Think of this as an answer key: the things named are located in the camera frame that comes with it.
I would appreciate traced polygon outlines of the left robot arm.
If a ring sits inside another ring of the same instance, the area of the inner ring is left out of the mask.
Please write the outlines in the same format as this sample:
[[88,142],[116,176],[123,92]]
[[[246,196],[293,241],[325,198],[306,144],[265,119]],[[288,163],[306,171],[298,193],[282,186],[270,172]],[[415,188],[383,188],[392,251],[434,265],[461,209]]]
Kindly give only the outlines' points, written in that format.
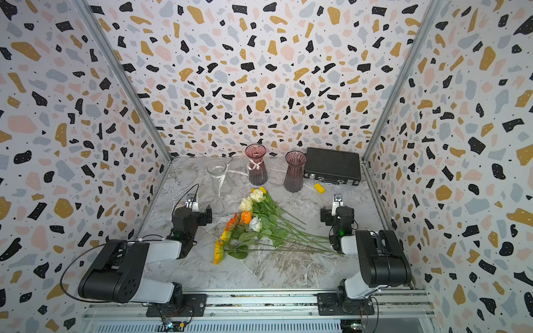
[[112,240],[104,245],[78,288],[81,298],[99,302],[142,302],[183,306],[183,289],[177,282],[163,282],[144,275],[147,264],[183,259],[194,246],[200,226],[212,223],[212,208],[205,212],[187,206],[172,212],[172,229],[160,240]]

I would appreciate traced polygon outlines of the yellow sunflower large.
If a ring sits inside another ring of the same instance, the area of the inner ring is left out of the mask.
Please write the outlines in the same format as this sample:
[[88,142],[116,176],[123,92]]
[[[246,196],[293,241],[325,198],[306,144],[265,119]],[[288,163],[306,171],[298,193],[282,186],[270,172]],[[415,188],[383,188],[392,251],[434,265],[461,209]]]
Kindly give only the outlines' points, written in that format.
[[215,241],[215,251],[213,263],[220,264],[226,257],[244,260],[249,255],[254,253],[302,253],[302,254],[326,254],[334,255],[332,250],[316,248],[311,246],[303,246],[290,242],[289,244],[265,243],[265,242],[245,242],[238,244],[230,244],[222,240]]

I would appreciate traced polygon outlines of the yellow sunflower small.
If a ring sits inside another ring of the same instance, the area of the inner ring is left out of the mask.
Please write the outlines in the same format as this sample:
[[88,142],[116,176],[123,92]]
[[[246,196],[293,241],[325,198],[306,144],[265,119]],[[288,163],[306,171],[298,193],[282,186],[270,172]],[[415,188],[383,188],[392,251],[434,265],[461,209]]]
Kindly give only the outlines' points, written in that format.
[[237,259],[244,259],[250,253],[333,253],[321,240],[289,233],[287,230],[266,229],[260,232],[237,228],[224,231],[217,247]]

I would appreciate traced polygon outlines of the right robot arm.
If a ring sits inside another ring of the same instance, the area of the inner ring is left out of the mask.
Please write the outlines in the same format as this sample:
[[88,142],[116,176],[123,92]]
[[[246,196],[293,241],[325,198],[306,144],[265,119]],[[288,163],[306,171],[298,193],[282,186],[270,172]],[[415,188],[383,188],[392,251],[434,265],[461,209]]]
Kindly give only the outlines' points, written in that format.
[[411,282],[411,266],[394,231],[357,230],[354,228],[355,210],[340,204],[322,208],[320,219],[330,227],[328,240],[333,251],[355,255],[359,263],[359,271],[340,282],[332,301],[326,299],[327,294],[319,294],[321,312],[350,314],[362,310],[372,314],[373,294]]

